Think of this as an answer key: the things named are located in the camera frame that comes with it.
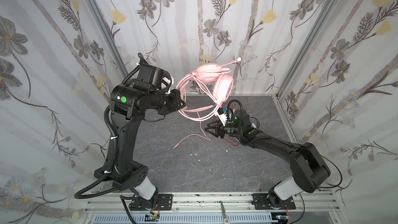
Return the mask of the pink headphones with cable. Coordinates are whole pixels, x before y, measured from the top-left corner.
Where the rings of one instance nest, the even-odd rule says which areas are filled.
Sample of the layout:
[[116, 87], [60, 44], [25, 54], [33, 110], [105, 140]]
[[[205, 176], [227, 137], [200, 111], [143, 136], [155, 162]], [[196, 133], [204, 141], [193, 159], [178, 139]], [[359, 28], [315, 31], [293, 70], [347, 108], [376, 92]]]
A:
[[181, 98], [186, 101], [186, 86], [190, 82], [195, 82], [197, 86], [204, 92], [205, 95], [213, 101], [210, 106], [200, 108], [184, 107], [178, 112], [187, 119], [196, 122], [203, 122], [209, 120], [211, 117], [216, 116], [218, 108], [221, 108], [223, 103], [228, 99], [231, 94], [234, 79], [229, 75], [231, 69], [227, 68], [228, 65], [238, 63], [241, 58], [237, 58], [230, 63], [219, 65], [216, 63], [207, 63], [200, 65], [196, 70], [187, 74], [177, 84], [176, 89], [181, 93]]

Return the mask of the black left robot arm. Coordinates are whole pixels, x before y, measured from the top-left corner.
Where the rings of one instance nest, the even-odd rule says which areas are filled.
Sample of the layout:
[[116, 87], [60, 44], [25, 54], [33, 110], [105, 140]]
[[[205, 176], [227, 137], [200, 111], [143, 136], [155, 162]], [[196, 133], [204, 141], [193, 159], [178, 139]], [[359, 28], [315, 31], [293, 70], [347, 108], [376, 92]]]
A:
[[186, 106], [180, 91], [172, 89], [169, 72], [150, 65], [142, 54], [137, 67], [111, 92], [110, 104], [104, 111], [104, 122], [110, 132], [104, 165], [95, 170], [96, 181], [74, 194], [75, 199], [89, 199], [116, 190], [130, 190], [133, 209], [155, 209], [159, 190], [148, 177], [148, 167], [133, 159], [139, 127], [147, 110], [155, 110], [163, 120], [166, 115]]

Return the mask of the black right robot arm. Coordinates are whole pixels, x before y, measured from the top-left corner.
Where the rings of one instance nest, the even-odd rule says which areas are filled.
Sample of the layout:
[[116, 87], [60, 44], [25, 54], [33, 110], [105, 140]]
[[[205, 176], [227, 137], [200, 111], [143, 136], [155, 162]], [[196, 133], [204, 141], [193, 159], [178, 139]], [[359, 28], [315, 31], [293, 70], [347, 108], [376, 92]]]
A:
[[240, 101], [231, 100], [217, 111], [219, 119], [207, 124], [205, 131], [217, 138], [234, 137], [245, 147], [267, 151], [290, 165], [292, 175], [273, 186], [266, 195], [270, 208], [278, 209], [295, 195], [313, 193], [331, 176], [328, 158], [309, 142], [291, 143], [260, 130]]

